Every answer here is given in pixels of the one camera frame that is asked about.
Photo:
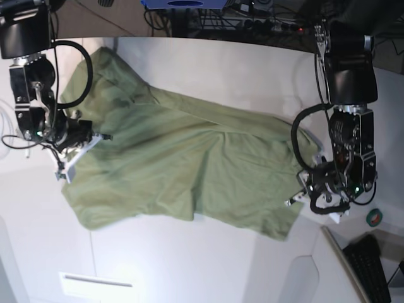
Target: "white panel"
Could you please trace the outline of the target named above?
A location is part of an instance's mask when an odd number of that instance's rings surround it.
[[[290,262],[318,224],[300,218],[286,243],[196,215],[140,216],[92,232],[98,276],[142,285],[141,302],[276,302]]]
[[[60,273],[63,292],[66,295],[106,302],[136,303],[138,286],[131,281],[111,280],[95,276]]]
[[[2,217],[0,217],[0,281],[0,302],[29,303]]]
[[[290,264],[278,303],[311,303],[319,278],[311,256],[297,257]]]
[[[362,303],[323,232],[319,233],[312,257],[320,273],[312,303]]]
[[[63,198],[51,169],[0,175],[0,214],[28,295],[58,303],[71,300],[61,289],[59,272],[94,275],[90,233]]]

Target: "white cable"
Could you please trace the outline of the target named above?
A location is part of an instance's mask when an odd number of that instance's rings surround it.
[[[4,101],[3,99],[0,99],[0,102],[2,104],[6,105],[12,112],[14,112],[14,108],[9,103]],[[1,116],[0,138],[3,137],[5,134],[14,134],[15,132],[13,129],[13,121],[11,120],[7,111],[1,105],[0,105],[0,116]],[[14,142],[13,138],[9,138],[8,141],[9,141],[8,142],[9,145],[13,145],[13,142]],[[6,158],[8,153],[10,152],[10,148],[8,148],[7,146],[5,146],[5,150],[6,150],[5,152],[0,153],[0,160]]]

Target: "white tabletop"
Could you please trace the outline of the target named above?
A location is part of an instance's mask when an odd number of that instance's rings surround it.
[[[114,39],[77,41],[89,52],[103,45],[112,47],[114,43]],[[312,54],[194,39],[121,38],[117,42],[117,53],[145,81],[158,88],[240,109],[269,112],[287,121],[292,121],[300,110],[319,103]],[[48,51],[47,55],[52,61],[52,52]],[[68,47],[58,47],[58,55],[63,89],[81,56]],[[379,186],[375,205],[383,211],[385,220],[400,226],[404,225],[400,204],[400,172],[404,169],[400,158],[404,154],[401,143],[404,79],[381,70],[376,70],[376,77],[379,101],[372,108]],[[12,100],[11,89],[4,87],[0,97]],[[307,118],[302,126],[326,149],[329,147],[323,114]],[[58,189],[52,190],[51,198],[35,191],[42,190],[33,177],[39,172],[16,172],[13,178],[4,175],[16,169],[41,166],[41,182],[57,186],[52,181],[51,170],[42,168],[51,163],[48,155],[38,150],[29,162],[23,163],[21,155],[13,153],[0,167],[2,194],[10,191],[9,203],[0,203],[0,215],[9,230],[21,275],[30,296],[49,301],[79,302],[61,297],[54,275],[66,271],[142,281],[148,294],[145,302],[275,303],[290,262],[297,256],[312,254],[319,231],[317,222],[325,221],[324,217],[305,209],[286,243],[202,216],[196,216],[191,223],[169,217],[140,216],[91,232],[89,237],[68,210]],[[27,184],[29,196],[19,191],[15,180]],[[373,207],[353,207],[346,220],[363,220]],[[21,221],[30,228],[22,226]],[[49,226],[58,233],[51,232]],[[64,235],[63,241],[58,236],[60,233]],[[88,252],[90,246],[93,256]],[[40,258],[32,259],[31,254]],[[322,293],[332,291],[347,296],[346,300],[336,297],[341,299],[339,302],[355,302],[348,296],[349,292],[341,293],[335,285],[329,291],[323,289]]]

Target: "wire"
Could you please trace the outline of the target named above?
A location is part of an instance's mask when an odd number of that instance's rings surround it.
[[[333,151],[333,163],[334,163],[334,168],[335,168],[335,171],[336,171],[338,181],[340,182],[340,184],[342,186],[342,191],[344,192],[344,194],[349,199],[349,202],[352,202],[352,203],[354,203],[356,205],[362,205],[362,206],[368,205],[370,202],[372,202],[374,196],[376,195],[376,182],[374,183],[374,192],[373,192],[372,198],[368,202],[359,203],[359,202],[356,202],[353,199],[353,197],[351,197],[351,195],[348,194],[347,186],[344,183],[342,183],[341,176],[340,176],[340,174],[338,172],[338,166],[337,166],[337,163],[336,163],[336,160],[335,160],[336,159],[336,152],[335,152],[335,147],[334,147],[333,133],[332,133],[332,130],[331,130],[330,116],[328,115],[328,111],[326,109],[326,103],[324,102],[323,94],[321,93],[321,89],[320,89],[320,81],[319,81],[319,76],[318,76],[318,67],[317,67],[318,64],[317,64],[317,61],[318,61],[318,52],[316,51],[314,53],[314,71],[315,71],[315,74],[316,74],[317,91],[318,91],[318,95],[320,97],[320,101],[324,106],[324,113],[326,115],[327,125],[328,125],[328,135],[330,136],[331,149]]]
[[[85,48],[73,41],[67,41],[67,40],[59,40],[59,41],[55,41],[53,42],[52,46],[54,48],[56,48],[57,46],[60,45],[65,45],[65,46],[71,46],[74,47],[75,49],[77,49],[78,51],[81,52],[81,54],[84,57],[84,60],[86,61],[86,65],[87,65],[87,83],[86,83],[86,87],[83,90],[83,93],[81,94],[80,97],[77,98],[77,100],[72,101],[70,103],[66,103],[66,104],[57,104],[57,107],[59,109],[70,109],[72,107],[76,107],[79,104],[82,103],[82,101],[84,101],[85,97],[87,97],[88,93],[91,90],[91,86],[93,84],[93,63],[91,61],[91,57],[90,55],[87,53],[87,51],[85,50]]]
[[[12,106],[10,106],[9,103],[5,102],[3,99],[0,99],[0,102],[4,103],[5,105],[7,105],[12,111],[14,111],[14,109],[12,108]],[[0,116],[1,116],[1,128],[0,128],[0,134],[1,136],[4,134],[4,127],[5,125],[8,125],[8,131],[13,134],[13,122],[10,119],[10,116],[8,115],[8,113],[6,112],[6,110],[0,106]],[[9,140],[9,144],[12,145],[13,144],[13,138],[10,138]],[[7,147],[6,152],[0,156],[0,160],[4,159],[7,157],[7,155],[10,152],[10,148],[8,146],[5,145],[5,147]]]
[[[34,146],[40,145],[40,144],[42,144],[44,142],[43,140],[41,140],[39,142],[36,142],[36,143],[34,143],[32,145],[28,145],[28,146],[12,146],[12,145],[7,144],[4,141],[5,138],[18,138],[18,139],[21,139],[21,140],[23,138],[20,138],[19,136],[16,136],[14,134],[5,134],[5,135],[1,136],[1,143],[4,144],[5,146],[7,146],[8,148],[12,149],[12,150],[27,150],[29,148],[33,148]]]
[[[85,6],[83,3],[81,3],[79,0],[74,0],[75,3],[79,6],[81,6],[82,8],[84,8],[85,10],[87,10],[90,14],[92,14],[93,16],[96,16],[97,18],[100,18],[102,20],[104,20],[105,22],[108,22],[111,25],[114,25],[115,27],[119,28],[120,30],[123,30],[124,32],[126,32],[127,34],[129,34],[129,36],[135,37],[135,35],[133,33],[131,33],[129,30],[126,30],[125,28],[119,26],[118,24],[104,18],[103,16],[97,14],[96,12],[94,12],[92,9],[88,8],[87,6]]]
[[[397,56],[402,55],[402,54],[404,53],[404,50],[402,50],[401,52],[398,52],[397,46],[396,46],[396,43],[394,42],[394,40],[393,40],[393,39],[390,39],[390,41],[391,41],[391,43],[393,44],[394,50],[396,51],[396,55],[397,55]]]
[[[53,12],[53,16],[55,16],[54,19],[56,20],[56,30],[54,30],[54,28],[53,28],[52,31],[53,31],[54,39],[56,40],[58,38],[58,36],[59,36],[59,16],[57,15],[56,12]],[[51,19],[51,24],[50,25],[52,27],[54,26],[53,25],[53,18]]]
[[[222,21],[222,26],[223,26],[223,27],[225,27],[225,25],[224,25],[223,22],[226,21],[226,23],[228,23],[230,26],[232,26],[232,27],[234,27],[236,30],[238,30],[238,28],[237,28],[234,24],[231,24],[231,22],[229,22],[228,20],[226,20],[225,18],[223,18],[223,15],[217,13],[217,12],[214,11],[213,9],[211,9],[210,11],[213,12],[215,15],[217,15],[217,16],[221,19],[221,21]]]
[[[54,41],[55,42],[57,38],[57,33],[55,33],[55,28],[53,26],[53,21],[50,23],[50,28],[53,33]],[[59,63],[57,61],[57,52],[56,52],[56,47],[53,48],[54,55],[55,55],[55,65],[56,65],[56,97],[55,97],[55,104],[54,104],[54,115],[53,115],[53,122],[52,122],[52,129],[55,128],[56,125],[56,117],[57,117],[57,101],[59,100]]]
[[[145,7],[143,18],[145,19],[147,25],[151,28],[152,37],[154,36],[155,30],[164,30],[167,37],[171,36],[170,30],[168,28],[170,20],[167,15],[163,14],[163,12],[165,12],[164,9],[148,9],[147,7]]]
[[[47,148],[52,152],[53,156],[56,159],[57,166],[59,167],[59,169],[63,169],[64,168],[63,162],[61,161],[61,159],[60,159],[59,155],[57,154],[57,151],[55,150],[55,148],[51,147],[51,146],[44,145],[44,144],[41,144],[41,146],[42,146],[42,149]]]

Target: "screw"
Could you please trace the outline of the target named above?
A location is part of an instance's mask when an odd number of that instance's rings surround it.
[[[25,132],[24,132],[24,138],[25,138],[26,140],[31,140],[31,133],[30,133],[30,131],[25,131]]]

